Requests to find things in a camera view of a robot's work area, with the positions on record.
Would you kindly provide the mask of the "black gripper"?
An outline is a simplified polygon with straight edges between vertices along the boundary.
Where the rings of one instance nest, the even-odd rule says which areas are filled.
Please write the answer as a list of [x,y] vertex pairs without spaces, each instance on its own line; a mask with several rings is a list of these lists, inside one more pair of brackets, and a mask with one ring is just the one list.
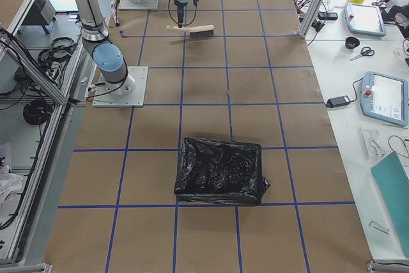
[[177,6],[177,25],[178,28],[182,28],[184,25],[184,16],[185,16],[185,9],[184,7],[187,6],[190,2],[193,3],[194,7],[198,6],[199,0],[174,0],[174,4]]

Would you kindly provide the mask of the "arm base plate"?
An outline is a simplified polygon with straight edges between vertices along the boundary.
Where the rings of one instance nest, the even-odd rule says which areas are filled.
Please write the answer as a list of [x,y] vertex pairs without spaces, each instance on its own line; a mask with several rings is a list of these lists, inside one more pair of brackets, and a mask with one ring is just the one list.
[[119,10],[156,10],[158,8],[158,0],[120,0]]
[[147,66],[129,66],[124,84],[106,83],[102,73],[98,78],[92,105],[94,107],[142,107],[148,80]]

